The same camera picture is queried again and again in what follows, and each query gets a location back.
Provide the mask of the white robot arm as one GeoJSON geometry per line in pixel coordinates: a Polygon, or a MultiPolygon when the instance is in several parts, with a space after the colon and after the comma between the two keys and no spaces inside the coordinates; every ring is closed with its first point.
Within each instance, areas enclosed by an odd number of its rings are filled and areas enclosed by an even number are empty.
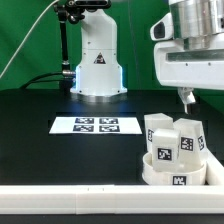
{"type": "MultiPolygon", "coordinates": [[[[117,62],[117,25],[105,14],[110,0],[73,0],[82,21],[82,60],[71,91],[89,101],[127,92],[117,62]]],[[[169,0],[169,12],[150,29],[156,77],[176,87],[185,112],[194,89],[224,90],[224,0],[169,0]]]]}

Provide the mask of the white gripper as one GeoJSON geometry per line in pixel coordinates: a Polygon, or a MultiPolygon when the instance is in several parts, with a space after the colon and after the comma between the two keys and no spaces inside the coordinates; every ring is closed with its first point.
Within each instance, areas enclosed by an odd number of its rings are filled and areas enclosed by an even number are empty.
{"type": "Polygon", "coordinates": [[[163,86],[179,87],[186,114],[193,114],[193,88],[224,90],[224,49],[184,51],[174,43],[154,47],[155,70],[163,86]]]}

